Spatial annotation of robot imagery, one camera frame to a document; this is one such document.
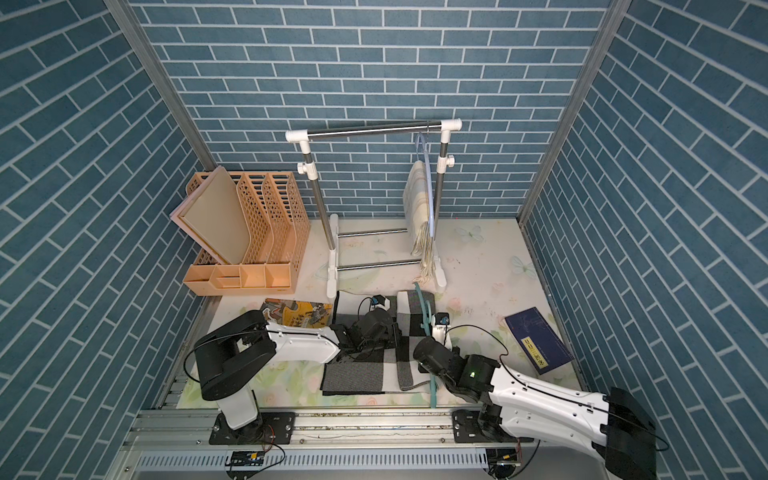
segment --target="white floor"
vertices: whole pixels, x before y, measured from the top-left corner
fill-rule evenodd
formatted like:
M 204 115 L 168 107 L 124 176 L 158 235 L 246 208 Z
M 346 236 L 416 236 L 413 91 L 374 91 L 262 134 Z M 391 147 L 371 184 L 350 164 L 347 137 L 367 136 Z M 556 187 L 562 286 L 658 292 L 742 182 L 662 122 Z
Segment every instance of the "white floor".
M 339 223 L 342 233 L 404 226 L 403 220 L 341 220 Z M 278 298 L 327 301 L 327 245 L 320 221 L 312 220 L 311 224 L 296 293 L 276 296 Z M 471 323 L 491 331 L 511 353 L 504 357 L 505 363 L 520 372 L 535 376 L 533 366 L 510 333 L 504 317 L 535 306 L 555 332 L 558 328 L 531 264 L 531 256 L 517 221 L 441 219 L 436 238 L 448 278 L 446 291 L 435 295 L 437 310 L 450 313 L 452 326 Z M 342 265 L 411 258 L 407 233 L 350 237 L 341 239 L 339 243 Z M 392 295 L 399 290 L 411 290 L 418 271 L 418 265 L 406 265 L 342 272 L 339 275 L 339 289 L 351 293 Z M 433 285 L 422 288 L 434 291 Z M 264 298 L 223 297 L 210 329 L 218 328 L 247 310 L 258 309 Z M 500 345 L 478 329 L 456 329 L 451 332 L 451 337 L 454 345 L 461 347 L 462 355 L 481 353 L 498 357 L 502 353 Z M 259 405 L 268 407 L 429 405 L 427 393 L 323 396 L 319 390 L 322 377 L 323 366 L 320 364 L 281 362 L 265 367 L 251 380 L 251 385 L 257 392 Z M 580 389 L 571 364 L 558 367 L 542 378 L 558 385 Z M 439 405 L 460 403 L 463 401 L 444 387 L 438 391 Z M 199 385 L 189 381 L 177 407 L 216 408 L 216 404 L 202 400 Z

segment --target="plaid cloth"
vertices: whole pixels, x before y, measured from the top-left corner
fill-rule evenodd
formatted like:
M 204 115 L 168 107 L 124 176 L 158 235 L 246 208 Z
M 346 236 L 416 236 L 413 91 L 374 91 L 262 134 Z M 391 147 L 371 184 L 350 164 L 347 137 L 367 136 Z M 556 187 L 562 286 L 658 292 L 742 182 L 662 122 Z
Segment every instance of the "plaid cloth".
M 435 296 L 422 292 L 435 312 Z M 357 308 L 367 295 L 339 292 L 333 309 L 332 323 L 352 326 L 357 321 Z M 413 349 L 426 336 L 422 328 L 422 307 L 415 290 L 388 296 L 389 313 L 397 320 L 402 338 L 396 348 L 379 349 L 358 362 L 338 356 L 325 365 L 320 389 L 323 395 L 375 395 L 380 393 L 428 392 L 429 374 L 419 371 Z M 360 314 L 368 310 L 363 303 Z

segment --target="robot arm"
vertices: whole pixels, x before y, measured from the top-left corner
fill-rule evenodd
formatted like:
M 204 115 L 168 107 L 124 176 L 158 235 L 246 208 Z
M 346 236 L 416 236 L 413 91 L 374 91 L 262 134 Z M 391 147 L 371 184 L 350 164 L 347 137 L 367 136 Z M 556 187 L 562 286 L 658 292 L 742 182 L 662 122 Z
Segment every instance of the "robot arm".
M 431 337 L 413 358 L 468 402 L 481 402 L 478 424 L 498 442 L 548 440 L 604 461 L 619 478 L 656 478 L 655 424 L 627 391 L 579 392 L 543 382 L 482 355 L 462 358 Z
M 267 322 L 259 310 L 245 312 L 195 342 L 200 393 L 218 404 L 232 430 L 241 429 L 260 418 L 248 382 L 265 365 L 287 360 L 328 363 L 339 353 L 366 355 L 395 340 L 399 331 L 392 325 L 384 304 L 350 328 L 296 328 Z

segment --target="blue brick wallpaper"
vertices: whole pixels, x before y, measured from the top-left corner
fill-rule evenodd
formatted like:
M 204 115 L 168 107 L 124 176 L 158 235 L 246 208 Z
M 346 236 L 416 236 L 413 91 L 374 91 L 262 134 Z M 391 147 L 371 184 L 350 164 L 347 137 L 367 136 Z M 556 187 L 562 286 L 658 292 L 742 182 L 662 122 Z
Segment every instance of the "blue brick wallpaper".
M 154 402 L 196 167 L 101 0 L 0 0 L 0 478 L 104 475 Z
M 662 478 L 768 478 L 768 4 L 634 0 L 527 231 Z
M 442 213 L 513 217 L 608 2 L 131 4 L 225 167 L 294 170 L 301 155 L 285 142 L 289 129 L 462 118 Z M 329 211 L 402 217 L 413 140 L 312 143 Z

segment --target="metal vent grille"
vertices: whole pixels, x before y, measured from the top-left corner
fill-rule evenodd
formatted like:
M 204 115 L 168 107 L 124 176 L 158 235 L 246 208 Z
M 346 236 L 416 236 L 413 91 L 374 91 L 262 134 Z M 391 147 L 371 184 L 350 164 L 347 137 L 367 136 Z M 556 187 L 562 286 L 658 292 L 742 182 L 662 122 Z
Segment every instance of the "metal vent grille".
M 142 472 L 216 472 L 225 467 L 229 452 L 145 452 L 137 470 Z M 270 452 L 264 466 L 278 463 L 282 452 Z M 487 468 L 484 449 L 302 449 L 286 452 L 284 462 L 274 470 L 400 470 Z

